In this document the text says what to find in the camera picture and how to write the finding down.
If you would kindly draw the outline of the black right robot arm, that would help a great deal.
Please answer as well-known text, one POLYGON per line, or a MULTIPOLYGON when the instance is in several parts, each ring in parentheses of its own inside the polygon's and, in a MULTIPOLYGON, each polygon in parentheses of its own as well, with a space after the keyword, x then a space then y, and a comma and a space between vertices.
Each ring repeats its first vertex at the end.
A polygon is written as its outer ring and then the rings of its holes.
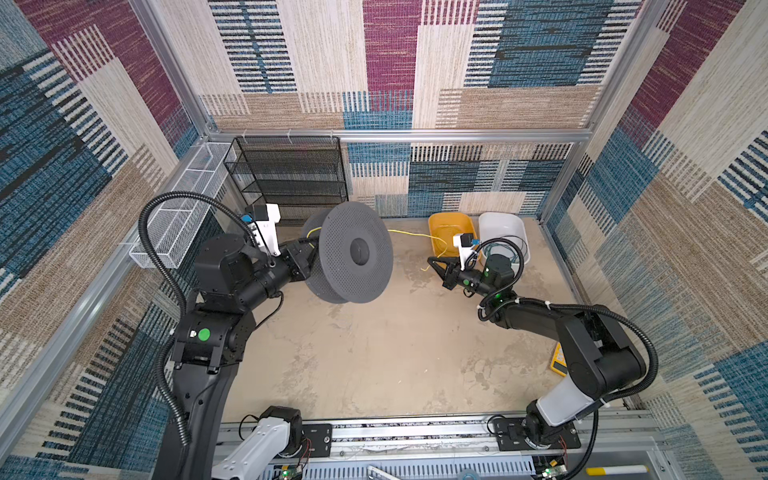
POLYGON ((652 385, 659 370, 658 353, 633 322, 605 306, 518 295, 514 288, 523 276, 525 258, 523 249, 509 238, 478 242, 470 234, 460 234, 455 240, 457 256, 427 260, 444 288, 460 286, 479 295, 480 321, 550 338, 561 347, 567 369, 564 380, 532 401, 521 422, 531 447, 549 447, 574 420, 652 385))

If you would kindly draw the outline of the dark grey cable spool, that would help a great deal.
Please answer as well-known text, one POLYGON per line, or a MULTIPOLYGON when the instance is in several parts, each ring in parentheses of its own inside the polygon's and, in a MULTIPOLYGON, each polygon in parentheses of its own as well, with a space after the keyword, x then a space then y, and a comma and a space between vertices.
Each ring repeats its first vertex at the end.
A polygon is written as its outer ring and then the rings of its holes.
POLYGON ((369 206, 344 202, 314 213, 301 235, 315 246, 309 290, 332 303, 368 303, 391 279, 394 254, 383 220, 369 206))

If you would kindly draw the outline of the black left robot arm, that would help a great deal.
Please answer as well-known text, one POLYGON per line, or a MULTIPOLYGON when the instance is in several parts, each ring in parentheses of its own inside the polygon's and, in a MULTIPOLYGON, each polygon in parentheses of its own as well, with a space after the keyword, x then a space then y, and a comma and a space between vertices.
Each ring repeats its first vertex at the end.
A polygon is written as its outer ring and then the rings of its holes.
POLYGON ((254 309, 269 299, 282 299, 290 282, 308 278, 316 252, 309 239, 284 245, 276 254, 257 246, 258 230, 251 230, 218 200, 189 191, 166 192, 141 210, 138 233, 152 264, 170 283, 179 304, 180 319, 154 363, 154 376, 170 408, 155 479, 208 479, 224 407, 247 341, 260 327, 254 309), (207 203, 240 228, 207 240, 195 259, 198 287, 189 293, 160 260, 148 223, 161 204, 176 199, 207 203))

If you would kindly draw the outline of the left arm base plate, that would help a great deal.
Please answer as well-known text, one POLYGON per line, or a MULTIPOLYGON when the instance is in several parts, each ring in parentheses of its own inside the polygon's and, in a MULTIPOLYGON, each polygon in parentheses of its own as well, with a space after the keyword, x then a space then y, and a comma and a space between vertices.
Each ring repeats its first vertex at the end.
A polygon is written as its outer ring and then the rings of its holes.
POLYGON ((285 452, 278 453, 275 460, 298 462, 307 458, 328 458, 332 440, 333 426, 330 423, 305 424, 298 447, 289 447, 285 452))

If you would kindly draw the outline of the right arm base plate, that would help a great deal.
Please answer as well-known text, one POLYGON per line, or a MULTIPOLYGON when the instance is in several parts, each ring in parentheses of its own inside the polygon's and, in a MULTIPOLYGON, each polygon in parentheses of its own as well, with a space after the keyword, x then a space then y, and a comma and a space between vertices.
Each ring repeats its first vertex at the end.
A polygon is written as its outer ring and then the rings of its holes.
POLYGON ((559 427, 544 424, 543 433, 535 437, 525 426, 524 417, 493 415, 486 422, 488 432, 503 452, 551 449, 579 449, 582 442, 573 423, 559 427))

